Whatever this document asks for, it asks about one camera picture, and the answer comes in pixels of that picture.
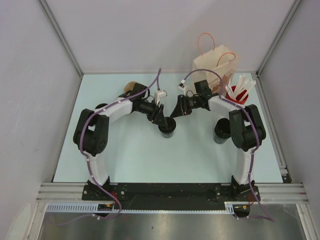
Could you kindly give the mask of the beige paper takeout bag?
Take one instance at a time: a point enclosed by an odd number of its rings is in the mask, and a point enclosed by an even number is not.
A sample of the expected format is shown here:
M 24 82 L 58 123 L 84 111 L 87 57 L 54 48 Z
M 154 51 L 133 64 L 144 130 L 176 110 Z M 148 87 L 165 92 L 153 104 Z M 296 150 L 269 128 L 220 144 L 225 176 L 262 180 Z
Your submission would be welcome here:
M 210 36 L 213 43 L 208 52 L 201 49 L 200 39 L 204 35 Z M 224 95 L 227 92 L 225 86 L 233 79 L 239 56 L 223 44 L 216 46 L 215 39 L 208 32 L 199 35 L 197 44 L 200 55 L 192 62 L 192 69 L 195 70 L 191 74 L 192 81 L 196 83 L 206 80 L 212 93 Z

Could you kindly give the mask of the single black cup lid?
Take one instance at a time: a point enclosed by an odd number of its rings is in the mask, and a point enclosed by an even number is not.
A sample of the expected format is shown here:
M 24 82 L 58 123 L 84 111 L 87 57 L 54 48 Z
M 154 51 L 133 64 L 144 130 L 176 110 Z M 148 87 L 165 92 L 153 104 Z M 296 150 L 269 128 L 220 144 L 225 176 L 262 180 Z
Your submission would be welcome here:
M 158 129 L 163 134 L 173 133 L 176 129 L 176 126 L 177 126 L 175 119 L 172 117 L 166 117 L 165 120 L 166 120 L 167 125 L 166 126 L 159 125 Z

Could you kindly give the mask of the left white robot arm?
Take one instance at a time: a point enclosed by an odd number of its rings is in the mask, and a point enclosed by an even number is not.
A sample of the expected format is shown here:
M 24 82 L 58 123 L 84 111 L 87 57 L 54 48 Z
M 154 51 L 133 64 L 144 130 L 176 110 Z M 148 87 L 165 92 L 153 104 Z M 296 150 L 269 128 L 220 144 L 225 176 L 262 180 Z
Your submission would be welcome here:
M 111 193 L 111 188 L 106 184 L 110 181 L 109 174 L 104 161 L 99 160 L 99 155 L 108 143 L 110 124 L 123 116 L 139 112 L 145 114 L 152 124 L 168 126 L 164 116 L 164 105 L 158 100 L 147 101 L 145 95 L 150 92 L 150 88 L 137 82 L 131 84 L 132 86 L 119 95 L 115 102 L 102 103 L 94 110 L 83 109 L 73 135 L 73 142 L 86 158 L 89 181 L 95 184 L 93 194 L 100 200 L 107 199 Z

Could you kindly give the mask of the single black paper cup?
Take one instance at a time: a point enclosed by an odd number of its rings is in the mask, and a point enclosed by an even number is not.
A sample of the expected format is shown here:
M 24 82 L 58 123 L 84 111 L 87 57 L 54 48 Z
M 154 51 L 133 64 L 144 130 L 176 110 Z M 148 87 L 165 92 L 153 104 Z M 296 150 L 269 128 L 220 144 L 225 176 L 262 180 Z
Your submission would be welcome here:
M 171 138 L 174 134 L 175 129 L 174 128 L 166 128 L 166 127 L 160 127 L 159 131 L 161 132 L 162 136 L 164 138 Z

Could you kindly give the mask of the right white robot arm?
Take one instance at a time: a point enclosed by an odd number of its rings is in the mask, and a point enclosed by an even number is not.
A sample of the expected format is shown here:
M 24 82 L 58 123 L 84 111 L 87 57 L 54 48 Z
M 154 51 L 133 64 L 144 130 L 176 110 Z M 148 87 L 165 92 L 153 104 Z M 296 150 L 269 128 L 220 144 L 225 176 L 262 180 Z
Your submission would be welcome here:
M 206 109 L 223 116 L 217 122 L 215 132 L 221 138 L 231 138 L 237 148 L 235 172 L 231 176 L 230 194 L 242 201 L 253 190 L 255 153 L 266 138 L 266 130 L 256 105 L 242 106 L 218 93 L 212 93 L 206 80 L 194 84 L 196 94 L 180 94 L 170 117 L 187 116 L 193 109 Z

